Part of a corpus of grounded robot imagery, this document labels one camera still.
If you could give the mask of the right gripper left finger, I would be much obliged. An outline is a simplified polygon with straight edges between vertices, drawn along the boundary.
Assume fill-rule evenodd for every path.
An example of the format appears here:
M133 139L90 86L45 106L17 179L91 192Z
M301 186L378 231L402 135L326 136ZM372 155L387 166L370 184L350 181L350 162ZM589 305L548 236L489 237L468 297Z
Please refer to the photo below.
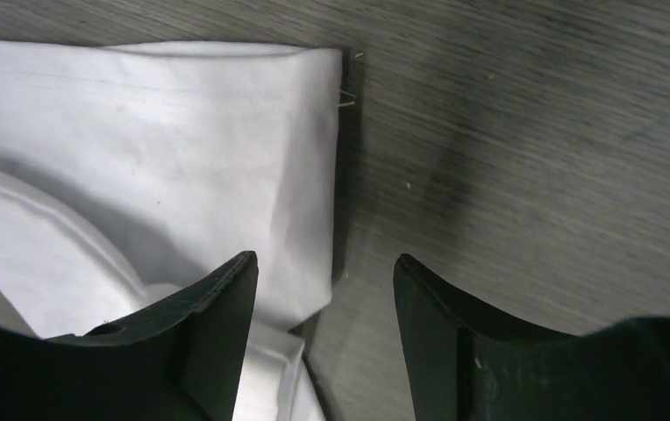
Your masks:
M258 280L256 254L82 336L0 327L0 420L229 420Z

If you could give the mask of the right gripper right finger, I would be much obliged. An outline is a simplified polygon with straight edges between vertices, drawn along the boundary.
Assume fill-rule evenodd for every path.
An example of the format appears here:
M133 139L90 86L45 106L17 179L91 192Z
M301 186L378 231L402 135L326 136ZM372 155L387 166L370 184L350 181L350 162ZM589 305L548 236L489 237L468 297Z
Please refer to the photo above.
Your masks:
M393 286L418 420L670 420L670 317L557 332L408 254Z

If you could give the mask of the white garment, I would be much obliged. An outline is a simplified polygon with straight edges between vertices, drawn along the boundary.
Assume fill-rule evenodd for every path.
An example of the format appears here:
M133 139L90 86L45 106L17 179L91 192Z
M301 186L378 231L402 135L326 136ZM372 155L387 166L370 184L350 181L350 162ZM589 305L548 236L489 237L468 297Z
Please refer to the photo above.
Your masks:
M321 420L290 330L331 301L342 53L209 41L0 41L0 170L104 233L148 283L257 254L238 420Z

